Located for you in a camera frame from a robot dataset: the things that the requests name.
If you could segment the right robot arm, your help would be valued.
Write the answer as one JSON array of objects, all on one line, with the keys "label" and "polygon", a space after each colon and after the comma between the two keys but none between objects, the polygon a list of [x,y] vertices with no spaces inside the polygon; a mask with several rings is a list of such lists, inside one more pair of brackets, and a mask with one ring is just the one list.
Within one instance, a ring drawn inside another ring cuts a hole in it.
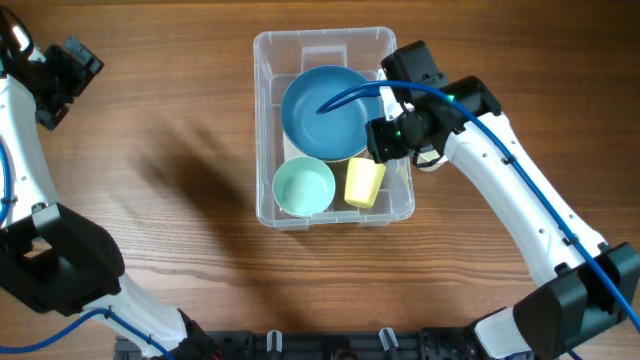
[{"label": "right robot arm", "polygon": [[535,283],[512,306],[454,330],[428,333],[436,349],[464,359],[555,359],[623,321],[632,307],[639,256],[611,246],[561,198],[517,140],[500,103],[477,78],[442,88],[394,80],[403,105],[394,120],[369,122],[377,162],[432,147],[485,198]]}]

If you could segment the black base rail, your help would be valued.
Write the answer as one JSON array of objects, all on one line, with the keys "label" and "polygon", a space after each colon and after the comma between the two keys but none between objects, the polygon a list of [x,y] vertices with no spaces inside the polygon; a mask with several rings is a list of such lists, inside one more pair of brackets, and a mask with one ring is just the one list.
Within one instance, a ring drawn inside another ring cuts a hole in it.
[{"label": "black base rail", "polygon": [[224,359],[479,359],[477,345],[461,328],[373,332],[282,333],[214,331],[209,334]]}]

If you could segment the yellow cup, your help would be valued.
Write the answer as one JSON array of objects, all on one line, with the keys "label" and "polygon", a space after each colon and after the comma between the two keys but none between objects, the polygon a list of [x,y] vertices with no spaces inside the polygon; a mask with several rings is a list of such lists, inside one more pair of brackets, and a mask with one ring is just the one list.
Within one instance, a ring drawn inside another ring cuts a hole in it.
[{"label": "yellow cup", "polygon": [[351,158],[347,165],[345,202],[360,208],[372,208],[385,172],[384,164],[366,158]]}]

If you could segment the white label in container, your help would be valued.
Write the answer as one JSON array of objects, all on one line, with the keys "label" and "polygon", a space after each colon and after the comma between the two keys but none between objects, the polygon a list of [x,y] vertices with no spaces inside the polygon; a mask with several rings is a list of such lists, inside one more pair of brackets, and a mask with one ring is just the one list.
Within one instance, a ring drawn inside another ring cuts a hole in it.
[{"label": "white label in container", "polygon": [[285,134],[282,133],[283,138],[282,138],[282,142],[283,142],[283,158],[285,162],[288,162],[291,159],[297,158],[297,157],[302,157],[304,156],[304,153],[302,151],[300,151],[289,139],[289,137]]}]

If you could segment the clear plastic storage container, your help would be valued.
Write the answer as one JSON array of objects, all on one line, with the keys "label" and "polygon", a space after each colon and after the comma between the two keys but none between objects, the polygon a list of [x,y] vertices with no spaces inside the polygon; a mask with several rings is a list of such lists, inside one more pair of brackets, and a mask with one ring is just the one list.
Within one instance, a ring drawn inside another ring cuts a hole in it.
[{"label": "clear plastic storage container", "polygon": [[415,209],[410,160],[386,164],[386,172],[372,208],[344,201],[348,162],[328,163],[336,180],[329,208],[309,218],[293,217],[274,199],[272,181],[283,158],[280,107],[288,86],[315,67],[337,65],[378,80],[380,61],[397,49],[394,32],[386,27],[263,32],[253,43],[256,129],[256,216],[281,231],[306,230],[312,225],[358,223],[384,226],[409,218]]}]

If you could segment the dark blue bowl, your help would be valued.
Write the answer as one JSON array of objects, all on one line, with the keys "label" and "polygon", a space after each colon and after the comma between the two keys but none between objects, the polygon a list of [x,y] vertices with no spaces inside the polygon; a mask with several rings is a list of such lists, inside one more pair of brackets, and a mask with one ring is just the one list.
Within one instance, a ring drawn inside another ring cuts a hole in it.
[{"label": "dark blue bowl", "polygon": [[284,133],[305,155],[318,159],[349,157],[367,145],[365,124],[383,116],[378,97],[364,97],[327,112],[318,109],[340,92],[367,79],[350,68],[320,66],[299,75],[281,103]]}]

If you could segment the cream large bowl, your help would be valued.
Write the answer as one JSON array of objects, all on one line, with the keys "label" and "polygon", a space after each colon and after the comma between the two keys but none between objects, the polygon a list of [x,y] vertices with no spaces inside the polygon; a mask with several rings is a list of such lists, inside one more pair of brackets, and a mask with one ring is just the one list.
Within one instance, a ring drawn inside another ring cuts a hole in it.
[{"label": "cream large bowl", "polygon": [[352,155],[352,156],[349,156],[349,157],[336,158],[336,159],[321,159],[321,160],[323,162],[325,162],[325,163],[331,164],[331,163],[345,162],[345,161],[348,161],[348,160],[353,159],[353,158],[369,158],[369,153],[367,151],[363,151],[363,152],[360,152],[358,154],[355,154],[355,155]]}]

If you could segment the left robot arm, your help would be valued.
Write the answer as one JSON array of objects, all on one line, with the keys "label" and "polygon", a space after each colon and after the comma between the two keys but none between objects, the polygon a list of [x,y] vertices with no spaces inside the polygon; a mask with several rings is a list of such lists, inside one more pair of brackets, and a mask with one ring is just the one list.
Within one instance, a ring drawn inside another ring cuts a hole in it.
[{"label": "left robot arm", "polygon": [[1,287],[37,313],[75,319],[46,340],[1,351],[37,351],[94,319],[145,359],[220,359],[214,339],[139,286],[113,237],[65,206],[53,183],[37,128],[54,130],[103,66],[74,37],[40,51],[1,8]]}]

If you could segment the mint green small bowl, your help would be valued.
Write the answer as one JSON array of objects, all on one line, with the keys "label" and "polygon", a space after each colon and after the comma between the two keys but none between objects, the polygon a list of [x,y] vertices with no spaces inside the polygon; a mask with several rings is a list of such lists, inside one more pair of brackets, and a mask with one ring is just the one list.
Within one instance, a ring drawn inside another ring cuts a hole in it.
[{"label": "mint green small bowl", "polygon": [[273,177],[272,192],[279,208],[294,217],[311,217],[329,208],[336,193],[332,170],[313,157],[284,162]]}]

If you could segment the cream cup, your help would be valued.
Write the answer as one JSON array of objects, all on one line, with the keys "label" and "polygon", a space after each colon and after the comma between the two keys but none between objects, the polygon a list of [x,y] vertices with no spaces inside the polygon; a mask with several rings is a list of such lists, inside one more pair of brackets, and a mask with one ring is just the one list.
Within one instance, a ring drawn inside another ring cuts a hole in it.
[{"label": "cream cup", "polygon": [[433,172],[447,161],[447,157],[440,155],[436,150],[423,152],[417,158],[416,168],[423,172]]}]

